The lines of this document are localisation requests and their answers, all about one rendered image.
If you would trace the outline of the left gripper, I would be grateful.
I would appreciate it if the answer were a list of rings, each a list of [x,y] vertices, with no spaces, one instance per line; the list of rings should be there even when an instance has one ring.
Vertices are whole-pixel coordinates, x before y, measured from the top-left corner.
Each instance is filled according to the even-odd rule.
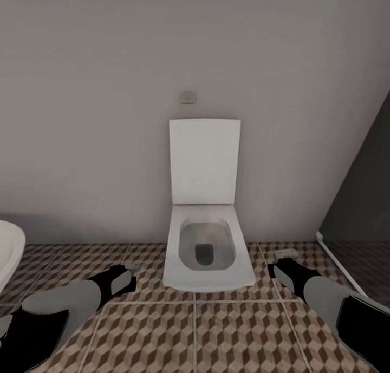
[[[132,277],[130,280],[129,286],[122,292],[116,294],[117,297],[120,297],[123,293],[134,292],[136,290],[136,276]]]

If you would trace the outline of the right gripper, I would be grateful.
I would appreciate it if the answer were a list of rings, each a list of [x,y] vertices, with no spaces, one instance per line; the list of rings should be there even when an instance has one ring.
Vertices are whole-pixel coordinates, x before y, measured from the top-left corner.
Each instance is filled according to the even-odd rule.
[[[275,264],[268,264],[267,265],[270,278],[276,278],[276,276],[274,274],[274,265]]]

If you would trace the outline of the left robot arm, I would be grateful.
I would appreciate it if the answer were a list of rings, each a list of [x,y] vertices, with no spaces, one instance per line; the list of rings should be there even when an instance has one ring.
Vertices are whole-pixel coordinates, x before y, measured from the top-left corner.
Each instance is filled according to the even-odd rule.
[[[0,373],[26,373],[52,358],[106,303],[136,290],[138,263],[114,265],[83,281],[38,292],[0,318]]]

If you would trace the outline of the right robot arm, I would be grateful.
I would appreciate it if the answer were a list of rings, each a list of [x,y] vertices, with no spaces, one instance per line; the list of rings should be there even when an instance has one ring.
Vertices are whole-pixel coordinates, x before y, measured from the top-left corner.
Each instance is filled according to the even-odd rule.
[[[270,278],[301,297],[357,358],[390,373],[390,308],[297,264],[297,250],[275,250],[275,256],[277,263],[267,265]]]

